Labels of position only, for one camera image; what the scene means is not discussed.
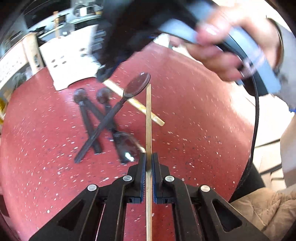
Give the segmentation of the person right hand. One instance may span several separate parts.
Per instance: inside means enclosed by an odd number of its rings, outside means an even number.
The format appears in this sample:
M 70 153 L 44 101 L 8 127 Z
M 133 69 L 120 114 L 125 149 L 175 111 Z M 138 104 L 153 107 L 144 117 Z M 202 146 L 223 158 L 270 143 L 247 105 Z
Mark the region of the person right hand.
M 275 74 L 279 74 L 284 59 L 284 38 L 289 31 L 244 3 L 216 7 L 206 20 L 197 25 L 197 44 L 186 44 L 174 36 L 170 37 L 169 44 L 172 47 L 183 44 L 191 57 L 221 80 L 236 81 L 243 78 L 240 71 L 242 59 L 217 46 L 233 27 L 242 27 L 255 40 Z

